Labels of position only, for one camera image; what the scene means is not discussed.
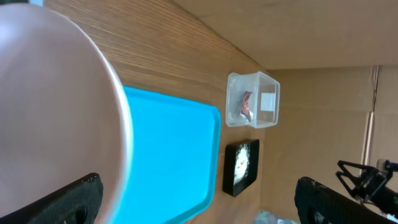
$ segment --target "wooden table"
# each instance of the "wooden table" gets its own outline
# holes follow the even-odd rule
[[[46,0],[76,22],[98,45],[123,84],[215,105],[224,121],[230,72],[262,68],[170,1]],[[213,203],[190,223],[252,223],[259,210],[262,159],[257,180],[236,198],[222,192],[224,149],[264,130],[228,128],[223,122]]]

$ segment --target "black box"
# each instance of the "black box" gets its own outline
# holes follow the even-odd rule
[[[244,189],[249,187],[257,179],[257,169],[259,165],[259,147],[260,141],[257,140],[245,140],[234,144],[227,145],[225,149],[224,159],[224,180],[223,180],[223,191],[234,197],[239,195]],[[237,169],[238,176],[242,176],[240,179],[235,179],[236,167],[246,161],[248,156],[249,164],[245,167],[245,173],[242,176],[242,169]]]

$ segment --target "transparent plastic box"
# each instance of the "transparent plastic box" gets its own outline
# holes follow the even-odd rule
[[[245,92],[251,92],[248,99],[251,120],[242,114]],[[226,91],[226,124],[229,127],[252,126],[266,128],[278,123],[279,82],[268,75],[257,72],[247,75],[231,73]]]

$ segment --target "black container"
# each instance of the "black container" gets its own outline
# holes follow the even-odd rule
[[[246,169],[244,177],[234,184],[235,165],[238,152],[245,147],[249,150],[249,164]],[[260,141],[257,140],[245,140],[234,144],[227,145],[225,149],[224,159],[224,180],[223,180],[223,191],[234,197],[239,195],[244,189],[249,187],[257,179],[257,169],[259,165],[259,147]]]

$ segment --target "blue tray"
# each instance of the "blue tray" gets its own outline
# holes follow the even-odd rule
[[[133,160],[113,223],[181,223],[215,192],[221,117],[214,106],[124,87]]]

